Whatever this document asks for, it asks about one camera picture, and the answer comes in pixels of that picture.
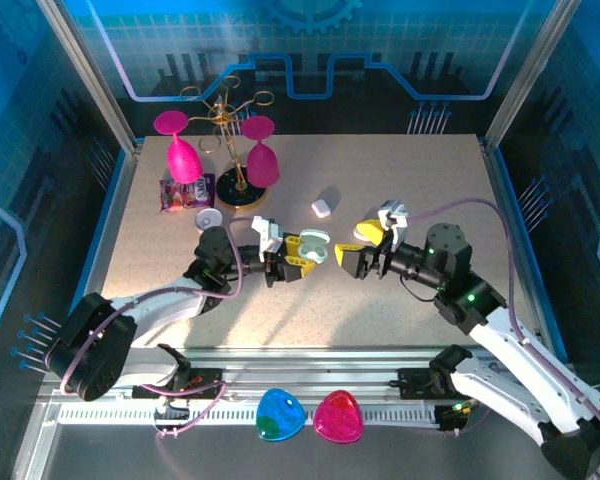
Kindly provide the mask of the black electronics box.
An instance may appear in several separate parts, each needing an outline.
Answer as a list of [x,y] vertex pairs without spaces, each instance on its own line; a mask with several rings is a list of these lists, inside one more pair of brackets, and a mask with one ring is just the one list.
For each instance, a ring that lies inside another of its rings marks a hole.
[[442,432],[455,432],[463,430],[469,421],[473,407],[468,403],[455,403],[453,405],[436,405],[434,408],[435,423]]

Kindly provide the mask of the purple snack bag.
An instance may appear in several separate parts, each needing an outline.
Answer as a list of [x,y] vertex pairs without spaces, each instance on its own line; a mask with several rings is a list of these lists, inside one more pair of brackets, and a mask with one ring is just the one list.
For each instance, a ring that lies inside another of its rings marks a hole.
[[161,180],[159,184],[162,212],[214,207],[216,185],[214,174],[203,174],[198,180],[189,184],[180,184],[173,179]]

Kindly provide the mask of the blue triangular plastic dish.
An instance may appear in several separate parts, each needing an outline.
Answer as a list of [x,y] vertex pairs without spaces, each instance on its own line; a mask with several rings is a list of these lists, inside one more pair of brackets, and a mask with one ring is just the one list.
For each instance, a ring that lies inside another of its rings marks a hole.
[[303,407],[289,392],[272,388],[260,399],[256,410],[256,429],[261,440],[288,440],[303,429],[305,422]]

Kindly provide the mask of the pink wine glass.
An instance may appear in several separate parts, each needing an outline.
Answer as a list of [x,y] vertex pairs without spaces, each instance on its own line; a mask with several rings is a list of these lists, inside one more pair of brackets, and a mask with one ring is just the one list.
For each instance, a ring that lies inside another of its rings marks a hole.
[[204,174],[198,152],[180,137],[180,133],[188,124],[188,116],[176,110],[159,114],[153,123],[159,134],[170,136],[172,139],[167,150],[167,165],[173,180],[180,184],[194,183]]
[[248,181],[258,188],[269,188],[280,178],[278,158],[275,152],[264,144],[275,130],[275,123],[263,115],[253,116],[242,125],[242,134],[256,142],[247,155]]

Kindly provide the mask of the gold wine glass rack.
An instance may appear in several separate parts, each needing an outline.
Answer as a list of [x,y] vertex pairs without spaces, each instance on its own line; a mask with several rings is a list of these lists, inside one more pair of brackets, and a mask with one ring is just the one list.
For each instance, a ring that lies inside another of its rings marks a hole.
[[257,205],[265,196],[265,187],[256,187],[247,180],[247,167],[240,160],[234,137],[241,133],[241,126],[247,117],[242,117],[251,105],[258,107],[268,107],[275,101],[275,95],[268,90],[256,91],[253,96],[234,106],[230,103],[230,92],[237,89],[241,84],[241,79],[237,75],[226,75],[219,78],[219,86],[213,87],[212,92],[218,88],[221,93],[209,103],[202,98],[202,90],[197,85],[188,85],[182,87],[179,91],[179,97],[185,101],[201,101],[207,107],[205,117],[190,117],[189,121],[205,121],[213,126],[211,137],[217,141],[215,147],[206,147],[203,145],[204,138],[198,142],[198,147],[207,154],[211,154],[224,145],[230,157],[229,167],[217,176],[215,184],[215,193],[217,199],[224,206],[240,210],[248,209]]

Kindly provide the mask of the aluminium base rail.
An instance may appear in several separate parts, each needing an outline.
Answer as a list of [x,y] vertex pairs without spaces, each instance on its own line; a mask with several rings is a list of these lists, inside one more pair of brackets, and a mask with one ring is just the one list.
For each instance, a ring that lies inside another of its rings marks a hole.
[[452,399],[431,380],[440,349],[378,348],[149,348],[95,341],[86,350],[57,340],[42,364],[87,402],[128,390],[133,398],[180,401],[213,398],[222,386],[243,401],[282,388],[315,398],[338,388],[363,396]]

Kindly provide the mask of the pink triangular plastic dish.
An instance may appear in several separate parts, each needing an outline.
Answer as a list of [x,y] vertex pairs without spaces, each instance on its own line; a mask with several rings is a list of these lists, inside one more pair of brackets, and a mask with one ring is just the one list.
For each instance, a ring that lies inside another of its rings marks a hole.
[[336,444],[351,444],[361,439],[364,419],[352,394],[337,390],[318,405],[313,418],[314,431],[323,439]]

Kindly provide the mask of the pale green round charging case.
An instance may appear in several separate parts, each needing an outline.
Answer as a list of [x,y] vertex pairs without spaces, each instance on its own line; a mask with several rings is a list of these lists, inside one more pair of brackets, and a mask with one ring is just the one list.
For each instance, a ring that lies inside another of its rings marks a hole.
[[329,243],[330,235],[326,231],[305,229],[299,234],[298,256],[321,264],[328,258]]

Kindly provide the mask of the small tin can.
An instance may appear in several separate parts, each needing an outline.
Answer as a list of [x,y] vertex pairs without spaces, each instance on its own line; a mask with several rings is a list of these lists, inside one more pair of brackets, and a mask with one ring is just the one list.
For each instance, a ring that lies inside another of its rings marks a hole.
[[207,207],[196,213],[194,224],[199,231],[219,227],[223,224],[223,215],[218,209]]

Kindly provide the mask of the aluminium frame post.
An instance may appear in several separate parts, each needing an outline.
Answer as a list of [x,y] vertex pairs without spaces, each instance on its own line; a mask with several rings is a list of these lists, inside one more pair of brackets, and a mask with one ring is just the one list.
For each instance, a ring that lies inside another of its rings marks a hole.
[[582,0],[555,1],[486,132],[484,150],[487,154],[493,153],[500,145],[581,2]]
[[61,0],[35,0],[35,2],[119,145],[125,153],[136,155],[139,150],[131,127],[63,2]]

